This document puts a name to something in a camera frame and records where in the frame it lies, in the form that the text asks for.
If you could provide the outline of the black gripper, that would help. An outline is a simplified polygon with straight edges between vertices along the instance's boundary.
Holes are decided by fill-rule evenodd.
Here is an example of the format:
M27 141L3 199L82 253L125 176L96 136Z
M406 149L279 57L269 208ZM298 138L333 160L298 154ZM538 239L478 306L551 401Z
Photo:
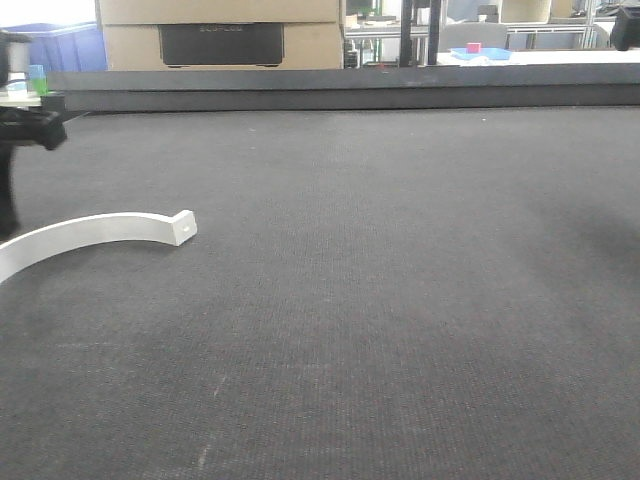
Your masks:
M52 151L66 140L64 123L57 112L1 109L2 144L37 144Z

